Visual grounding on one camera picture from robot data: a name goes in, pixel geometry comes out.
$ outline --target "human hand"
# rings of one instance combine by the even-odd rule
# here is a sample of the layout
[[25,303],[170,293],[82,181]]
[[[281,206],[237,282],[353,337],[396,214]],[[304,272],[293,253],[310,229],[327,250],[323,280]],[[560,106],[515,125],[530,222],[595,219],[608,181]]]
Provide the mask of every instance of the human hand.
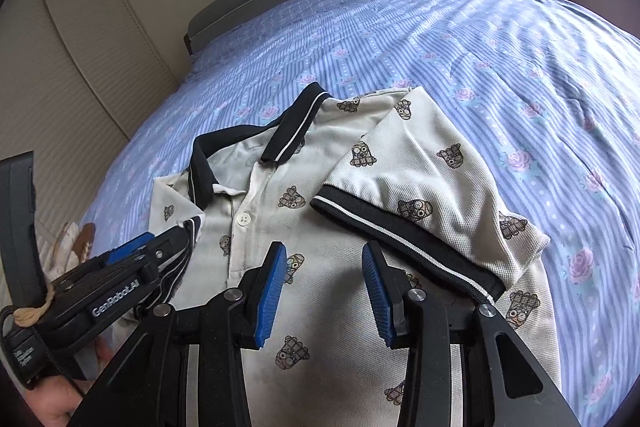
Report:
[[[113,351],[102,337],[96,337],[94,344],[98,363],[104,367],[113,357]],[[87,393],[93,382],[76,380],[76,384]],[[44,427],[66,427],[82,397],[64,377],[47,377],[34,389],[27,390],[24,400]]]

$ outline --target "shirt sleeve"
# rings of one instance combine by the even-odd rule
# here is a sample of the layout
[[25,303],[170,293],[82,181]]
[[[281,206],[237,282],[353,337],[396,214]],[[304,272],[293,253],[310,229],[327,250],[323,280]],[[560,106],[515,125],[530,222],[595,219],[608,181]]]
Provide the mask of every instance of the shirt sleeve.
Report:
[[507,209],[481,155],[421,87],[335,166],[312,206],[493,303],[549,238]]

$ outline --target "black cable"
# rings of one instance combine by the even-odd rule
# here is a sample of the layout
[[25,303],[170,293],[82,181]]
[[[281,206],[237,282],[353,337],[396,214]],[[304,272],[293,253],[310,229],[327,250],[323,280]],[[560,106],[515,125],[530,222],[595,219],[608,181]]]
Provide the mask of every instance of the black cable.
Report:
[[[10,357],[13,356],[13,353],[9,352],[6,346],[6,342],[4,340],[4,322],[7,320],[7,318],[13,315],[17,309],[18,308],[15,306],[5,306],[4,308],[2,308],[2,311],[0,311],[0,347],[2,348],[2,352],[4,353],[4,356],[6,357],[7,360],[10,360]],[[68,372],[66,372],[66,370],[63,369],[62,366],[58,363],[58,361],[56,360],[56,357],[53,355],[53,353],[51,352],[47,344],[44,342],[44,340],[40,336],[40,332],[33,326],[26,329],[30,330],[31,334],[34,337],[36,337],[36,340],[39,341],[40,344],[42,344],[42,347],[44,348],[44,354],[49,360],[49,362],[51,363],[51,365],[53,365],[55,370],[63,378],[65,378],[66,381],[68,381],[71,387],[73,387],[82,398],[84,398],[85,397],[84,391],[80,389],[80,386],[76,383],[76,381],[73,378],[71,378],[71,375],[69,375]],[[34,388],[34,385],[30,382],[23,382],[23,385],[27,389]]]

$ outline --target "beige string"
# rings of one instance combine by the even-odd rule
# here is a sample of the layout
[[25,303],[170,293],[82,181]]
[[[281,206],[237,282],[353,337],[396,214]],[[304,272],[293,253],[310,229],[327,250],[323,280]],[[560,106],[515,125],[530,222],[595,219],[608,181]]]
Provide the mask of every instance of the beige string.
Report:
[[33,326],[40,320],[40,317],[47,312],[49,306],[51,306],[53,295],[53,286],[50,282],[47,282],[47,298],[44,304],[40,308],[18,308],[14,312],[14,324],[21,328],[29,328]]

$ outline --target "white stripe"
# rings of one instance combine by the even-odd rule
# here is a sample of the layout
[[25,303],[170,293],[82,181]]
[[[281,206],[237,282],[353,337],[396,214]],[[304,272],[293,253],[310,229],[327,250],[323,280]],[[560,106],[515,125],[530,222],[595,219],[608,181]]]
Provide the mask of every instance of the white stripe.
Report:
[[324,203],[330,204],[332,207],[337,208],[343,214],[346,214],[347,216],[351,217],[351,219],[355,219],[356,221],[364,223],[365,225],[367,225],[368,227],[371,227],[374,230],[378,230],[379,232],[382,232],[385,235],[388,235],[389,237],[392,237],[393,239],[395,239],[396,241],[402,243],[406,247],[411,248],[411,250],[415,251],[416,253],[419,253],[421,256],[423,256],[427,261],[429,261],[434,266],[437,266],[441,270],[443,270],[443,271],[445,271],[447,273],[450,273],[451,275],[453,275],[455,277],[458,277],[459,279],[462,279],[466,283],[469,283],[476,290],[478,290],[482,295],[484,295],[484,297],[486,297],[486,299],[491,304],[495,304],[494,303],[494,298],[489,293],[487,293],[487,291],[481,285],[479,285],[476,281],[474,281],[473,279],[469,279],[469,277],[466,277],[466,276],[462,275],[462,273],[458,273],[456,271],[453,271],[452,269],[444,266],[444,264],[439,263],[433,257],[431,257],[429,254],[427,254],[425,251],[422,251],[420,248],[416,247],[415,245],[412,245],[412,243],[409,243],[409,241],[407,241],[404,237],[396,235],[393,232],[389,232],[387,229],[383,229],[382,227],[379,227],[378,225],[375,225],[374,223],[372,223],[370,221],[367,221],[366,219],[362,219],[360,216],[357,216],[356,214],[351,214],[351,212],[349,212],[348,210],[345,210],[339,204],[334,203],[331,200],[327,200],[326,198],[323,198],[322,196],[314,196],[313,199],[324,201]]
[[314,101],[311,103],[311,106],[309,107],[309,110],[306,112],[305,118],[302,120],[302,123],[300,124],[300,126],[298,127],[298,129],[295,131],[295,133],[293,133],[293,136],[291,137],[291,140],[289,140],[289,142],[287,142],[286,146],[284,146],[282,148],[282,151],[280,151],[280,153],[276,156],[276,161],[278,161],[280,159],[280,157],[284,154],[284,152],[289,148],[289,145],[291,145],[291,142],[293,142],[294,138],[298,135],[298,133],[300,132],[300,129],[303,128],[306,119],[309,118],[309,115],[311,114],[311,111],[314,108],[314,105],[316,105],[316,102],[318,101],[318,98],[320,98],[322,95],[324,94],[328,94],[326,91],[323,91],[322,93],[320,93],[318,96],[315,97]]

